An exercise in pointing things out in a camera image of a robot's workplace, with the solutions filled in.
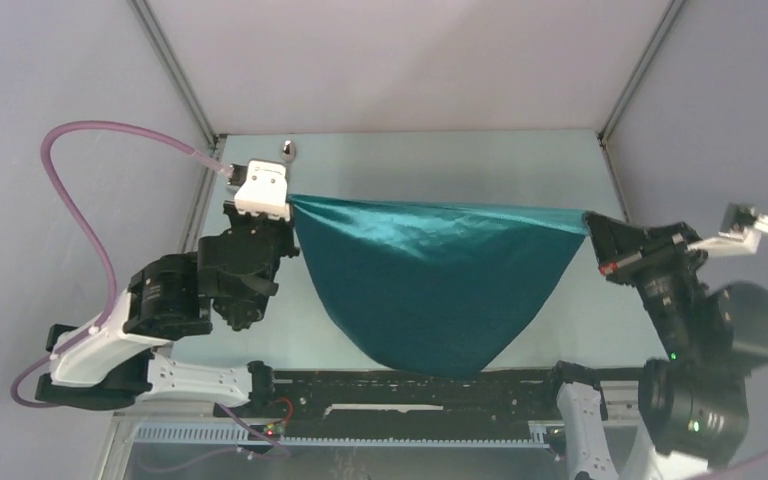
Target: satin fabric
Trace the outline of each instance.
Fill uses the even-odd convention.
[[[376,362],[431,376],[486,367],[534,319],[586,236],[581,210],[291,203],[334,323]]]

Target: white mount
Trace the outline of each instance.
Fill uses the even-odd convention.
[[[64,387],[91,387],[134,355],[172,343],[162,338],[125,333],[123,326],[128,320],[130,305],[131,294],[125,291],[119,296],[113,312],[101,328],[93,326],[93,319],[61,335],[54,352],[79,332],[88,331],[85,338],[67,351],[51,355],[51,383]],[[249,400],[252,390],[251,374],[244,366],[216,368],[189,365],[169,359],[157,351],[148,362],[146,380],[152,388],[139,395],[138,400],[203,400],[236,407]]]
[[[266,214],[272,220],[290,220],[287,203],[287,167],[266,160],[251,160],[246,179],[234,195],[234,206],[241,215]]]
[[[751,226],[735,225],[723,229],[716,237],[706,238],[687,246],[688,250],[705,250],[709,257],[753,255],[764,235],[768,235],[768,215],[757,215]]]

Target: white bracket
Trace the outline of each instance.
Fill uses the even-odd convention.
[[[241,215],[266,216],[272,220],[290,220],[287,203],[287,167],[276,162],[251,160],[246,179],[234,195],[234,206]]]
[[[66,352],[51,355],[51,383],[64,387],[92,387],[104,380],[110,370],[134,355],[169,343],[169,340],[163,338],[125,333],[123,326],[128,321],[130,308],[131,294],[122,292],[101,328],[93,326],[98,318],[96,315],[82,327],[60,335],[54,352],[70,338],[88,330],[87,336]]]
[[[557,402],[564,420],[569,478],[581,478],[583,472],[591,480],[617,480],[619,475],[602,425],[602,394],[590,385],[565,383],[558,391]]]
[[[720,232],[716,237],[706,238],[687,246],[688,250],[705,250],[709,257],[731,257],[754,255],[761,238],[768,235],[768,216],[758,215],[752,226]]]
[[[249,400],[252,379],[248,369],[204,367],[155,354],[148,363],[152,388],[138,400],[206,401],[237,407]]]

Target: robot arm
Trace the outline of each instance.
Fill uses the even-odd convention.
[[[107,321],[74,328],[54,325],[46,348],[49,373],[36,399],[89,410],[113,410],[149,398],[205,400],[234,407],[258,397],[253,385],[269,385],[259,362],[248,367],[188,365],[162,347],[211,332],[211,306],[235,331],[263,318],[280,259],[298,254],[286,168],[252,160],[235,166],[240,189],[225,213],[231,227],[199,240],[197,252],[166,255],[134,275]],[[69,348],[66,342],[80,340]]]
[[[643,423],[620,478],[684,479],[726,466],[748,429],[745,378],[768,364],[768,291],[736,282],[709,293],[696,272],[709,256],[755,253],[768,217],[730,205],[720,235],[707,240],[684,223],[640,228],[592,212],[585,223],[600,272],[637,289],[667,352],[646,363],[638,382]],[[568,466],[576,480],[617,478],[591,455],[604,453],[604,432],[591,414],[597,386],[558,391],[564,422],[572,424]]]

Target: gray wall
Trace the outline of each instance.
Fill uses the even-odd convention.
[[[0,0],[0,478],[88,478],[109,421],[23,409],[8,395],[15,375],[44,353],[51,323],[83,323],[104,302],[99,262],[38,154],[51,127],[85,118],[199,142],[128,2]],[[193,162],[106,133],[70,135],[54,153],[120,282],[177,248],[198,177]]]
[[[712,235],[729,201],[768,213],[768,2],[690,2],[610,145],[637,222],[686,220]],[[768,288],[768,241],[751,258],[717,260],[712,285]],[[768,447],[768,368],[748,383],[751,428],[738,453]],[[746,478],[768,478],[768,467]]]

